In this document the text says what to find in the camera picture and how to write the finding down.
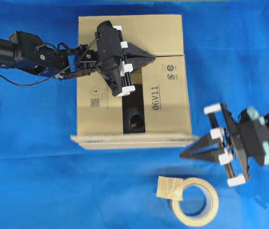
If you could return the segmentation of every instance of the barcode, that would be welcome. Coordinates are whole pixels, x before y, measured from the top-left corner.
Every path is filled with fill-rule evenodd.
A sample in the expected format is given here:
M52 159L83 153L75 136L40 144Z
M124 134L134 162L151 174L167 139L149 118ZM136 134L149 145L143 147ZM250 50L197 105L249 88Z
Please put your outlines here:
M99 107L100 106L100 99L91 99L90 100L90 107Z

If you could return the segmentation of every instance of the cardboard box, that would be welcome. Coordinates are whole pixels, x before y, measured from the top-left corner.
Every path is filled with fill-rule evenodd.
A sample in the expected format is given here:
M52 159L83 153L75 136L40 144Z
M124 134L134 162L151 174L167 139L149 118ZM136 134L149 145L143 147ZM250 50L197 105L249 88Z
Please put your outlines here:
M77 136L86 149L178 147L192 143L181 15L125 15L79 18L79 43L90 43L96 27L121 25L124 41L156 56L131 73L142 84L145 133L123 134L122 98L113 97L99 73L77 79Z

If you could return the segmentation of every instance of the blue cloth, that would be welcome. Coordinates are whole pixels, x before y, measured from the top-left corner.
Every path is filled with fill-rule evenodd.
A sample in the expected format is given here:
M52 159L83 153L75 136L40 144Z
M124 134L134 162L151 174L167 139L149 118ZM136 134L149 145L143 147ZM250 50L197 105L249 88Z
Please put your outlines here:
M0 38L14 30L77 45L78 16L182 14L193 132L210 129L203 107L228 104L237 117L269 112L269 0L97 2L0 0ZM40 80L0 72L20 83ZM228 187L223 167L179 160L181 148L85 151L76 134L76 81L18 88L0 78L0 229L186 228L165 199L159 175L200 177L220 199L205 228L269 228L269 167L254 160L251 180Z

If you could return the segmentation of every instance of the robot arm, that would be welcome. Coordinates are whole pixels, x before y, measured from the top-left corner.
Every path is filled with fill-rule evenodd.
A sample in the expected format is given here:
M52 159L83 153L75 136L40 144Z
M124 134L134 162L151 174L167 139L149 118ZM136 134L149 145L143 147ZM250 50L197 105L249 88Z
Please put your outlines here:
M220 128L215 116L222 112L227 128ZM259 116L250 107L240 113L237 123L224 104L207 106L212 129L210 133L180 154L180 158L200 159L220 163L225 167L229 186L246 183L249 178L248 157L253 157L261 166L269 165L269 114ZM242 172L235 175L231 161L237 157Z
M97 27L96 38L90 45L80 45L75 49L64 43L55 47L37 35L15 31L8 40L0 39L0 68L17 68L60 80L99 72L113 96L129 95L135 90L130 73L153 62L155 57L124 41L121 29L121 26L104 21ZM90 50L94 42L98 51ZM74 56L71 65L69 56ZM71 66L75 66L74 72L71 72Z

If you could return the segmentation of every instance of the masking tape roll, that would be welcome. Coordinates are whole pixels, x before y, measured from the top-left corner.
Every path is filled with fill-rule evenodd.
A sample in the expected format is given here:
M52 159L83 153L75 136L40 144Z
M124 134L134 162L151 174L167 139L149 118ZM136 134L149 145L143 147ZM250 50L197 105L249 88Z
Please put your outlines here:
M205 208L196 216L187 216L180 208L183 191L189 186L200 188L206 197ZM219 206L218 195L213 186L205 180L194 177L183 180L159 176L157 197L170 199L172 210L177 218L185 225L192 227L201 227L211 222L216 216Z
M196 216L185 215L180 208L180 201L172 199L171 206L177 218L187 226L201 227L211 222L217 214L219 200L213 186L205 180L199 178L188 178L183 181L182 190L189 186L200 188L206 197L206 206L203 211Z

